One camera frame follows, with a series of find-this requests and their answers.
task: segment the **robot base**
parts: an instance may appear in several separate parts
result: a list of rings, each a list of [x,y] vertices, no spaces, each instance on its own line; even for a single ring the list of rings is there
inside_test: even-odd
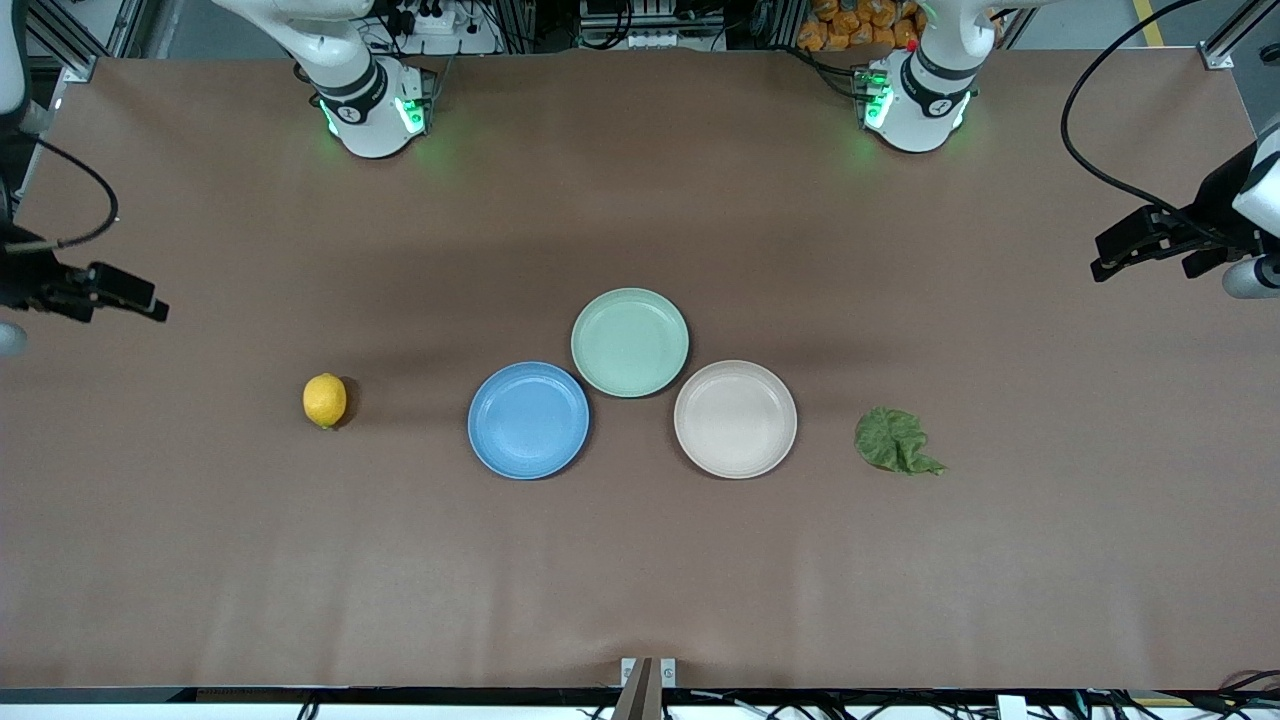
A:
[[[388,91],[364,123],[348,124],[324,108],[329,132],[361,158],[387,158],[426,133],[434,110],[435,74],[410,68],[394,58],[378,58],[387,70]]]
[[[868,131],[883,137],[893,147],[906,152],[928,152],[941,147],[960,127],[970,96],[965,95],[945,115],[927,117],[902,90],[902,63],[909,56],[906,50],[895,50],[888,58],[870,64],[872,70],[883,72],[890,79],[884,95],[878,101],[867,104],[861,119]]]

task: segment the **black cable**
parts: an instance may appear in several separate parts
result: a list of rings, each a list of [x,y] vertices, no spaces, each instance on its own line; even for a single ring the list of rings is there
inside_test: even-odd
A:
[[[1266,671],[1262,671],[1262,673],[1254,673],[1254,674],[1249,675],[1248,678],[1244,678],[1243,680],[1236,680],[1236,682],[1231,683],[1230,685],[1222,685],[1221,688],[1217,689],[1217,692],[1220,692],[1220,693],[1229,693],[1229,692],[1240,691],[1240,689],[1244,689],[1244,688],[1252,685],[1253,683],[1257,683],[1258,680],[1266,680],[1267,678],[1280,678],[1280,670],[1266,670]]]
[[[774,707],[774,708],[773,708],[773,711],[772,711],[772,712],[769,712],[769,714],[768,714],[768,715],[767,715],[767,716],[764,717],[764,720],[777,720],[777,717],[778,717],[778,714],[780,714],[780,712],[782,712],[783,710],[787,710],[787,708],[791,708],[791,710],[795,710],[795,711],[796,711],[796,712],[799,712],[800,715],[804,715],[804,716],[805,716],[805,720],[818,720],[817,717],[814,717],[814,716],[813,716],[813,712],[809,712],[809,711],[808,711],[808,710],[805,710],[804,707],[801,707],[801,706],[799,706],[799,705],[794,705],[794,703],[786,703],[786,705],[780,705],[780,706]]]
[[[498,32],[502,33],[502,40],[507,44],[507,53],[511,53],[512,47],[518,47],[520,46],[520,44],[517,44],[513,40],[513,37],[518,38],[518,40],[522,40],[522,41],[527,42],[529,45],[534,44],[534,38],[531,38],[531,37],[525,37],[525,36],[520,35],[518,32],[516,32],[515,35],[507,32],[507,28],[503,27],[502,23],[498,22],[498,15],[493,10],[493,8],[490,8],[488,5],[488,3],[480,3],[480,10],[484,13],[484,17],[489,20],[489,23],[493,24],[493,29],[495,29],[495,31],[498,31]]]
[[[736,28],[737,26],[745,23],[749,19],[751,19],[751,15],[748,15],[748,17],[737,20],[736,23],[731,24],[731,26],[723,26],[723,27],[721,27],[721,31],[717,32],[716,37],[712,38],[712,50],[716,50],[716,44],[719,42],[719,38],[721,38],[722,35],[724,35],[726,32]],[[724,50],[728,50],[728,41],[724,42]]]
[[[1119,697],[1120,700],[1123,700],[1124,702],[1126,702],[1129,705],[1129,707],[1133,707],[1133,708],[1138,710],[1138,712],[1140,712],[1143,716],[1146,716],[1147,720],[1164,720],[1161,716],[1158,716],[1155,712],[1152,712],[1151,710],[1148,710],[1147,706],[1144,706],[1140,702],[1133,700],[1133,696],[1129,694],[1129,691],[1111,691],[1111,693],[1115,694],[1116,697]]]
[[[1124,35],[1117,37],[1115,42],[1108,45],[1106,50],[1098,54],[1098,56],[1094,58],[1092,63],[1089,63],[1089,67],[1084,69],[1084,73],[1080,74],[1080,79],[1075,81],[1075,87],[1073,87],[1071,92],[1066,96],[1066,102],[1062,105],[1062,119],[1059,129],[1062,135],[1062,145],[1066,146],[1066,151],[1071,155],[1071,159],[1079,163],[1079,165],[1085,170],[1088,170],[1089,174],[1092,174],[1093,177],[1098,178],[1100,181],[1110,184],[1116,190],[1128,192],[1129,195],[1133,195],[1134,197],[1138,197],[1140,200],[1146,200],[1148,204],[1160,208],[1165,213],[1169,213],[1174,219],[1179,220],[1180,223],[1184,223],[1185,225],[1201,233],[1206,238],[1225,245],[1226,238],[1222,238],[1220,234],[1196,224],[1194,222],[1190,220],[1190,218],[1187,217],[1185,213],[1183,213],[1178,208],[1174,208],[1169,201],[1157,197],[1156,195],[1147,192],[1140,187],[1135,187],[1121,179],[1108,176],[1107,173],[1098,169],[1097,165],[1087,160],[1084,155],[1082,155],[1080,151],[1075,149],[1075,143],[1071,142],[1071,133],[1068,128],[1068,123],[1071,117],[1071,108],[1075,105],[1075,96],[1080,94],[1080,88],[1084,87],[1084,83],[1088,82],[1088,79],[1093,76],[1093,73],[1098,69],[1098,67],[1103,63],[1103,60],[1110,58],[1121,45],[1124,45],[1126,40],[1142,32],[1142,28],[1149,26],[1151,23],[1158,20],[1160,18],[1167,15],[1169,13],[1172,13],[1174,10],[1180,10],[1188,5],[1193,5],[1199,1],[1201,0],[1175,0],[1172,4],[1161,8],[1160,10],[1156,10],[1155,13],[1140,20],[1138,24],[1125,31]]]
[[[396,33],[392,32],[392,26],[387,23],[387,18],[381,15],[374,15],[378,22],[383,24],[383,29],[387,31],[387,37],[392,38],[392,53],[394,53],[397,59],[404,58],[404,53],[401,50],[399,40],[396,40]]]
[[[831,73],[833,76],[841,76],[841,77],[855,77],[858,74],[856,72],[847,68],[837,68],[836,65],[828,65],[827,63],[823,63],[817,58],[814,58],[813,54],[808,54],[800,50],[799,47],[792,47],[790,45],[769,45],[768,47],[765,47],[765,50],[781,50],[818,72]]]
[[[4,219],[13,220],[13,195],[9,192],[9,178],[0,173],[0,193],[4,195]]]
[[[1239,715],[1240,717],[1244,717],[1244,720],[1253,720],[1252,717],[1249,717],[1249,715],[1247,712],[1244,712],[1245,707],[1249,707],[1249,701],[1244,701],[1244,702],[1236,705],[1235,707],[1233,707],[1231,710],[1228,710],[1217,720],[1231,720],[1231,717],[1235,716],[1235,715]]]
[[[591,50],[611,50],[627,38],[627,33],[631,32],[631,22],[635,18],[635,9],[631,6],[631,0],[617,0],[617,3],[618,22],[613,24],[613,29],[609,35],[604,37],[604,42],[596,45],[579,38],[579,44],[582,47],[590,47]],[[626,22],[626,27],[622,27],[623,20]]]
[[[115,223],[116,215],[120,214],[120,200],[115,196],[115,190],[111,188],[111,183],[106,182],[106,178],[104,178],[102,176],[97,174],[97,170],[95,170],[93,168],[90,168],[88,165],[86,165],[84,163],[82,163],[79,160],[79,158],[76,158],[74,155],[72,155],[70,152],[67,152],[61,147],[58,147],[56,145],[54,145],[51,142],[47,142],[45,138],[40,137],[38,135],[20,133],[18,137],[20,137],[20,138],[23,138],[23,140],[26,140],[28,142],[35,142],[36,145],[44,147],[45,150],[49,150],[54,155],[58,155],[63,160],[67,160],[68,163],[70,163],[73,165],[76,165],[77,168],[79,168],[84,174],[87,174],[88,177],[93,178],[93,181],[97,182],[99,186],[101,186],[102,192],[106,193],[106,201],[108,201],[108,204],[110,204],[110,209],[106,211],[106,219],[104,219],[96,228],[93,228],[90,232],[87,232],[84,234],[81,234],[81,236],[68,237],[68,238],[59,240],[56,242],[49,243],[47,249],[38,249],[38,250],[54,250],[54,249],[61,250],[61,249],[67,249],[67,247],[76,247],[77,245],[84,245],[86,242],[96,240],[99,236],[101,236],[106,231],[111,229],[111,224]],[[12,246],[9,249],[10,252],[13,252],[15,250],[20,251],[20,250],[14,249]]]
[[[791,47],[790,45],[771,45],[768,47],[768,50],[781,50],[781,51],[786,53],[787,55],[791,55],[792,58],[795,58],[795,59],[800,60],[801,63],[809,65],[810,68],[813,68],[814,70],[817,70],[818,77],[822,78],[822,82],[827,83],[827,87],[829,87],[832,91],[836,92],[836,95],[840,95],[841,97],[847,97],[850,100],[874,100],[874,97],[876,97],[874,95],[869,95],[869,94],[864,94],[864,92],[852,92],[850,90],[845,90],[844,87],[840,87],[838,85],[836,85],[836,82],[833,79],[831,79],[829,77],[827,77],[828,74],[833,74],[833,76],[838,76],[838,77],[842,77],[842,78],[852,78],[852,77],[858,77],[858,73],[855,70],[845,69],[845,68],[837,68],[835,65],[828,65],[826,63],[819,61],[817,58],[813,56],[813,54],[805,53],[805,51],[799,50],[796,47]]]
[[[320,692],[312,691],[302,707],[298,708],[297,720],[316,720],[320,715]]]

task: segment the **brown table surface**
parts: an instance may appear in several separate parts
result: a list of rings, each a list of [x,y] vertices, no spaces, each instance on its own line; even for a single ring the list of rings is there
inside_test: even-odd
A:
[[[1280,664],[1280,305],[1176,263],[1094,284],[1138,205],[1075,167],[1092,54],[995,54],[941,151],[893,152],[768,54],[458,60],[430,137],[348,155],[288,63],[104,61],[52,133],[111,179],[92,246],[168,324],[20,316],[0,364],[6,685],[1216,687]],[[1079,145],[1183,202],[1251,140],[1192,50],[1115,58]],[[46,156],[22,222],[91,227]],[[799,439],[717,480],[676,387],[589,392],[566,471],[489,473],[489,373],[572,368],[596,293],[671,297],[692,370],[772,368]],[[307,378],[356,378],[337,433]],[[876,405],[942,478],[872,469]]]

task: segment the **wire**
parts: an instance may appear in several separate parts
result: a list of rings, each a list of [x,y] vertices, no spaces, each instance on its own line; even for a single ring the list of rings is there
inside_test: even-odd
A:
[[[745,23],[745,22],[748,22],[750,19],[751,19],[751,15],[746,15],[745,18],[737,20],[736,23],[733,23],[731,26],[723,26],[723,27],[721,27],[721,31],[717,32],[716,37],[712,38],[712,50],[716,50],[716,44],[719,42],[719,38],[721,38],[722,35],[724,35],[726,32],[736,28],[737,26],[740,26],[740,24],[742,24],[742,23]],[[728,41],[724,41],[724,50],[728,50]]]
[[[0,173],[0,193],[4,195],[4,219],[13,220],[13,195],[9,193],[9,178]]]
[[[764,716],[764,720],[777,720],[778,714],[781,714],[783,710],[787,710],[787,708],[795,710],[800,715],[804,715],[805,720],[818,720],[817,717],[813,716],[813,712],[809,712],[808,710],[805,710],[804,707],[801,707],[799,705],[791,705],[791,703],[780,705],[780,706],[774,707],[772,712],[769,712],[768,715]]]
[[[525,41],[525,42],[527,42],[530,45],[534,44],[534,38],[531,38],[531,37],[525,37],[525,36],[520,35],[518,32],[516,32],[515,35],[508,33],[507,28],[503,27],[503,24],[498,22],[498,15],[494,13],[493,8],[490,8],[488,3],[480,3],[480,9],[481,9],[481,12],[484,12],[485,18],[489,19],[489,23],[493,24],[493,29],[495,29],[495,31],[498,31],[498,32],[502,33],[502,40],[503,40],[503,42],[507,44],[507,53],[511,53],[512,47],[520,47],[520,44],[515,42],[515,40],[512,40],[512,38],[522,40],[522,41]]]
[[[1151,205],[1155,205],[1155,206],[1160,208],[1165,213],[1169,213],[1174,219],[1176,219],[1176,220],[1187,224],[1189,228],[1192,228],[1196,232],[1201,233],[1206,238],[1208,238],[1208,240],[1211,240],[1211,241],[1213,241],[1216,243],[1226,245],[1228,243],[1226,238],[1221,237],[1216,232],[1212,232],[1212,231],[1210,231],[1210,229],[1207,229],[1204,227],[1201,227],[1199,224],[1192,222],[1192,219],[1188,218],[1185,213],[1183,213],[1178,208],[1174,208],[1169,201],[1166,201],[1166,200],[1164,200],[1161,197],[1157,197],[1156,195],[1153,195],[1151,192],[1147,192],[1146,190],[1142,190],[1140,187],[1135,187],[1135,186],[1129,184],[1129,183],[1126,183],[1126,182],[1124,182],[1121,179],[1117,179],[1117,178],[1115,178],[1115,177],[1112,177],[1112,176],[1102,172],[1101,169],[1098,169],[1097,165],[1094,165],[1093,163],[1091,163],[1089,160],[1087,160],[1084,158],[1084,155],[1082,155],[1080,151],[1075,149],[1075,143],[1071,142],[1071,133],[1070,133],[1070,129],[1069,129],[1069,120],[1071,118],[1071,108],[1075,105],[1075,97],[1076,97],[1076,95],[1080,94],[1080,88],[1084,87],[1084,83],[1088,82],[1088,79],[1091,77],[1093,77],[1093,73],[1098,69],[1098,67],[1103,63],[1103,60],[1106,60],[1107,58],[1110,58],[1121,45],[1124,45],[1124,42],[1126,40],[1129,40],[1130,37],[1133,37],[1133,36],[1138,35],[1139,32],[1142,32],[1142,28],[1149,26],[1151,23],[1158,20],[1160,18],[1167,15],[1169,13],[1172,13],[1174,10],[1180,10],[1180,9],[1183,9],[1183,8],[1188,6],[1188,5],[1193,5],[1193,4],[1199,3],[1199,1],[1201,0],[1175,0],[1172,4],[1170,4],[1170,5],[1165,6],[1165,8],[1161,8],[1160,10],[1156,10],[1155,13],[1152,13],[1151,15],[1148,15],[1147,18],[1142,19],[1140,22],[1138,22],[1138,24],[1135,24],[1132,28],[1129,28],[1128,31],[1125,31],[1124,35],[1121,35],[1120,37],[1117,37],[1115,40],[1115,42],[1112,42],[1111,45],[1108,45],[1106,50],[1103,50],[1101,54],[1098,54],[1098,56],[1094,58],[1092,63],[1089,63],[1089,67],[1084,69],[1084,73],[1080,74],[1080,79],[1075,81],[1075,87],[1073,87],[1071,92],[1066,96],[1066,102],[1062,105],[1062,119],[1061,119],[1059,129],[1060,129],[1060,132],[1062,135],[1062,145],[1066,146],[1066,151],[1071,155],[1071,159],[1074,159],[1076,163],[1079,163],[1079,165],[1082,168],[1084,168],[1085,170],[1088,170],[1089,174],[1092,174],[1093,177],[1098,178],[1100,181],[1110,184],[1111,187],[1114,187],[1116,190],[1120,190],[1123,192],[1128,192],[1129,195],[1133,195],[1134,197],[1138,197],[1140,200],[1146,200]]]
[[[689,694],[691,694],[691,696],[699,696],[699,697],[713,697],[716,700],[723,700],[726,702],[732,702],[733,705],[741,707],[742,710],[754,712],[754,714],[759,715],[760,717],[768,717],[769,716],[768,712],[760,710],[759,707],[756,707],[756,706],[754,706],[754,705],[751,705],[749,702],[742,702],[742,701],[737,700],[736,697],[722,696],[719,693],[713,693],[710,691],[689,691]]]
[[[374,17],[378,18],[378,22],[383,24],[383,29],[387,31],[387,37],[392,38],[392,53],[396,54],[396,58],[403,58],[404,53],[401,50],[399,40],[397,40],[396,33],[392,32],[392,26],[387,23],[387,18],[381,15],[374,15]]]
[[[1111,693],[1123,700],[1124,702],[1129,703],[1130,707],[1137,708],[1139,714],[1147,717],[1147,720],[1164,720],[1161,716],[1148,710],[1147,706],[1133,700],[1133,696],[1129,694],[1129,691],[1111,691]]]
[[[1258,680],[1266,680],[1267,678],[1280,678],[1280,670],[1266,670],[1262,673],[1254,673],[1248,678],[1231,683],[1230,685],[1222,685],[1221,688],[1217,689],[1217,692],[1229,693],[1229,692],[1242,691],[1252,685],[1253,683],[1257,683]]]
[[[312,691],[298,708],[297,720],[316,720],[317,715],[320,715],[320,692]]]
[[[97,182],[97,184],[101,186],[102,191],[106,193],[106,201],[108,204],[110,204],[110,209],[106,211],[106,219],[104,219],[96,228],[91,229],[84,234],[68,237],[59,241],[15,242],[12,245],[6,245],[4,247],[5,252],[8,252],[9,255],[19,255],[24,252],[44,252],[46,250],[63,250],[67,247],[76,247],[77,245],[84,245],[86,242],[96,240],[99,236],[111,229],[111,224],[115,223],[116,217],[120,213],[120,200],[115,196],[115,191],[111,188],[111,183],[106,182],[106,178],[97,174],[97,170],[82,163],[79,158],[76,158],[74,155],[67,152],[61,147],[58,147],[56,145],[45,141],[45,138],[40,137],[38,135],[23,133],[20,137],[31,142],[35,142],[36,145],[44,147],[45,150],[49,150],[54,155],[58,155],[59,158],[67,160],[68,163],[83,170],[84,174],[87,174],[88,177],[93,178],[93,181]]]
[[[631,6],[631,0],[617,0],[617,4],[618,22],[613,26],[613,31],[605,36],[604,42],[595,45],[579,37],[579,44],[582,47],[590,47],[591,50],[611,50],[627,38],[627,33],[631,32],[631,20],[635,18],[635,9]],[[627,27],[622,27],[623,19],[626,19]]]
[[[827,83],[827,87],[829,87],[832,91],[836,92],[836,95],[840,95],[841,97],[847,97],[850,100],[873,100],[874,99],[874,96],[869,95],[869,94],[852,92],[852,91],[845,90],[844,87],[840,87],[838,85],[836,85],[836,82],[832,81],[829,77],[827,77],[828,74],[832,74],[832,76],[838,76],[838,77],[844,77],[844,78],[854,78],[854,77],[858,77],[858,73],[855,70],[851,70],[851,69],[847,69],[847,68],[837,68],[835,65],[828,65],[828,64],[826,64],[823,61],[819,61],[817,58],[814,58],[812,53],[804,53],[804,51],[801,51],[801,50],[799,50],[796,47],[791,47],[790,45],[771,45],[768,49],[769,50],[781,50],[781,51],[786,53],[787,55],[791,55],[792,58],[795,58],[795,59],[800,60],[801,63],[809,65],[810,68],[813,68],[814,70],[818,72],[818,77],[822,78],[822,82]]]

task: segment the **yellow lemon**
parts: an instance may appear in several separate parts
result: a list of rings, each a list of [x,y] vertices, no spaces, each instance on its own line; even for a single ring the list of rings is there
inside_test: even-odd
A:
[[[347,411],[347,386],[330,373],[311,378],[302,391],[302,410],[312,423],[328,430]]]

